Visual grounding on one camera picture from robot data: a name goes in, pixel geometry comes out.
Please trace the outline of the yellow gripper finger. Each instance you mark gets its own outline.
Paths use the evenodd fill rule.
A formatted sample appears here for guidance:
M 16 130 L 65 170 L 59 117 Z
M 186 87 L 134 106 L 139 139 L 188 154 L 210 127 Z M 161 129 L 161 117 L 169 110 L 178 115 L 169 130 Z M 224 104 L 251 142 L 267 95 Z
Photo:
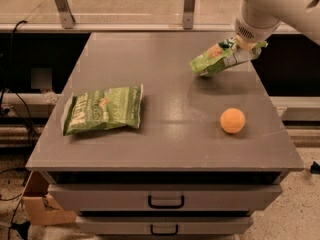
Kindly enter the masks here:
M 241 36 L 237 35 L 235 38 L 236 44 L 246 51 L 251 51 L 253 48 L 263 45 L 263 42 L 252 43 L 244 40 Z

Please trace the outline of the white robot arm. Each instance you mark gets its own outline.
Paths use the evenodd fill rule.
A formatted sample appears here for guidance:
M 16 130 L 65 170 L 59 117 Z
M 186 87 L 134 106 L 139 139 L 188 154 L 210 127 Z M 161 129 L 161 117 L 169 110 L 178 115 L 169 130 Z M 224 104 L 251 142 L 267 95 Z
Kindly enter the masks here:
M 235 21 L 236 43 L 251 50 L 283 22 L 320 44 L 320 0 L 242 0 Z

